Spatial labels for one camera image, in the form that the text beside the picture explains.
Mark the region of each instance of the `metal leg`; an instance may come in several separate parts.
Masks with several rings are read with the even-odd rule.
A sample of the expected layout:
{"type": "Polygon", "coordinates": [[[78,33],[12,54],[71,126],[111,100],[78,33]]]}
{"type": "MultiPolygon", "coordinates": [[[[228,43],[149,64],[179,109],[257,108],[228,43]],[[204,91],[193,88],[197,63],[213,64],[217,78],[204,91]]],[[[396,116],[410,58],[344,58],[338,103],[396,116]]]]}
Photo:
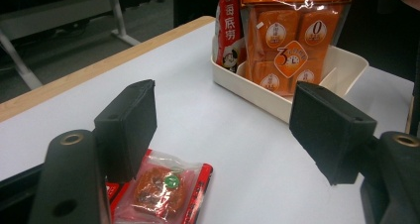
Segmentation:
{"type": "Polygon", "coordinates": [[[43,86],[43,84],[34,75],[34,73],[24,64],[18,52],[16,52],[15,47],[13,47],[12,43],[3,34],[1,30],[0,30],[0,43],[4,46],[6,53],[8,53],[9,56],[12,58],[13,62],[15,63],[16,70],[19,72],[19,74],[21,75],[22,79],[26,82],[26,84],[31,89],[35,89],[35,88],[43,86]]]}
{"type": "Polygon", "coordinates": [[[130,44],[131,46],[138,45],[140,42],[136,39],[127,35],[126,27],[124,25],[123,13],[121,12],[121,6],[119,0],[109,0],[112,12],[114,13],[114,18],[117,23],[117,29],[112,31],[112,34],[123,40],[124,42],[130,44]]]}

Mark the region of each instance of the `tabletop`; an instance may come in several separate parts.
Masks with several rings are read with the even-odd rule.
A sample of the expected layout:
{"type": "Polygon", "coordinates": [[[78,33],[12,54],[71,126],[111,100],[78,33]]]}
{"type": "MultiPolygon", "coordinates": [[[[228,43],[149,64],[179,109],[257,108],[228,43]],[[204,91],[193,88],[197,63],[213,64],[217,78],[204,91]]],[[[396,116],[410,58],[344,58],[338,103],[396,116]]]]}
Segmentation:
{"type": "MultiPolygon", "coordinates": [[[[360,175],[330,186],[288,125],[212,80],[203,17],[0,104],[0,180],[43,162],[49,142],[93,119],[127,85],[156,81],[150,148],[214,172],[198,223],[365,223],[360,175]]],[[[404,131],[413,83],[369,67],[345,99],[404,131]]]]}

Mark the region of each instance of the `diamond-shaped logo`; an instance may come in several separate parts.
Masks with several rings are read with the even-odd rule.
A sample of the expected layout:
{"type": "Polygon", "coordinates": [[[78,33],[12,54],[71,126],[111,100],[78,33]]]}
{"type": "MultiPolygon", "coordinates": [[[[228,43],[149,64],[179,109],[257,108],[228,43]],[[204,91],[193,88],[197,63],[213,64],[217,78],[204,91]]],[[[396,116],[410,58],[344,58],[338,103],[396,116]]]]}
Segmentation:
{"type": "Polygon", "coordinates": [[[274,58],[275,67],[287,78],[293,76],[308,61],[308,54],[296,41],[292,41],[284,48],[277,50],[278,54],[274,58]]]}

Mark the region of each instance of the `snack packet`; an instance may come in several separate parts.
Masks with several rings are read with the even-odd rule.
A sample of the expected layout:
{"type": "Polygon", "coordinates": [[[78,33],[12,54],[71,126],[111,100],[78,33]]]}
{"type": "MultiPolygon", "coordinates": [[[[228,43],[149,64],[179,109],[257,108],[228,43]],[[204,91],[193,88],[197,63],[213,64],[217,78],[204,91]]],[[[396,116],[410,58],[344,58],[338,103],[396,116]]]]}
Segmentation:
{"type": "Polygon", "coordinates": [[[195,223],[212,171],[148,150],[136,180],[111,202],[114,223],[195,223]]]}
{"type": "Polygon", "coordinates": [[[236,72],[238,65],[246,59],[239,0],[219,0],[215,31],[213,59],[217,64],[236,72]]]}
{"type": "Polygon", "coordinates": [[[291,96],[298,80],[320,83],[328,47],[351,0],[241,0],[245,78],[291,96]]]}

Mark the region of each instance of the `wooden table edge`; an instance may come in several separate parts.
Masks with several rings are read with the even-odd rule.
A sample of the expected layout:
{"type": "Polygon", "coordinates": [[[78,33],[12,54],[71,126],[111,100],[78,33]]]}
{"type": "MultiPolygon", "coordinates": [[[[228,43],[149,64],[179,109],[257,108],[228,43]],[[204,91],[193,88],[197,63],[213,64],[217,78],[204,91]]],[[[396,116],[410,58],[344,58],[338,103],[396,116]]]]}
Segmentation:
{"type": "Polygon", "coordinates": [[[155,48],[158,48],[166,43],[169,43],[185,34],[192,32],[195,29],[203,27],[209,23],[214,22],[213,17],[203,16],[194,21],[181,25],[166,33],[147,40],[137,46],[124,50],[113,56],[104,58],[98,62],[93,63],[83,69],[80,69],[67,76],[59,78],[42,87],[31,90],[16,98],[10,99],[0,104],[0,122],[12,118],[28,109],[31,109],[38,104],[47,101],[65,91],[85,82],[93,77],[96,77],[120,64],[127,62],[135,57],[141,56],[155,48]]]}

